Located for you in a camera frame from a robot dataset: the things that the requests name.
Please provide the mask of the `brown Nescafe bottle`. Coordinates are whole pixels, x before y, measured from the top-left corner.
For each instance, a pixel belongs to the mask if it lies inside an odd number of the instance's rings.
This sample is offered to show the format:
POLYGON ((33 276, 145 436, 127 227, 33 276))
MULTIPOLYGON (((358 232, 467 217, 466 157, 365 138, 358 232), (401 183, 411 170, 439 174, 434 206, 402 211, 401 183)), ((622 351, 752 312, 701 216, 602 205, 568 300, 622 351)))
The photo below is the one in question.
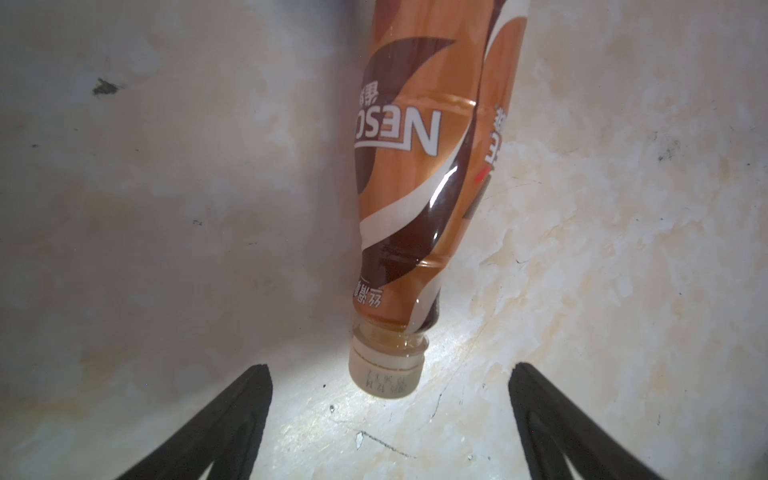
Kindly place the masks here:
POLYGON ((417 387, 443 274, 491 181, 526 1, 379 1, 358 99, 361 269, 349 372, 399 399, 417 387))

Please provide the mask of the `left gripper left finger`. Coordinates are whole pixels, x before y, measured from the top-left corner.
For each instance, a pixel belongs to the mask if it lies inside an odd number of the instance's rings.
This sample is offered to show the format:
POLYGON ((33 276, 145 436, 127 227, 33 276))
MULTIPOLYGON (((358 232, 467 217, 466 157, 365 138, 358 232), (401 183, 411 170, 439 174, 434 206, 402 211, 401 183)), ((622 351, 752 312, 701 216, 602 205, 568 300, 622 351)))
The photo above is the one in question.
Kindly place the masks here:
POLYGON ((273 396, 267 365, 248 368, 122 479, 248 479, 273 396))

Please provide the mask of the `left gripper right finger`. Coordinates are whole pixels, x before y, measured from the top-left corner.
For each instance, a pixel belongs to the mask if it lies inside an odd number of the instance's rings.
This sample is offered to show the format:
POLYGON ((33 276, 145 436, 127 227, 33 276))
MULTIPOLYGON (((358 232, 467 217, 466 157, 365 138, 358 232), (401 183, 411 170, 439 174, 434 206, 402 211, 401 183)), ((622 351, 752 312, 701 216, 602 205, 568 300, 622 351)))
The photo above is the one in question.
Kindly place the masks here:
POLYGON ((533 479, 657 479, 529 363, 508 382, 525 459, 533 479))

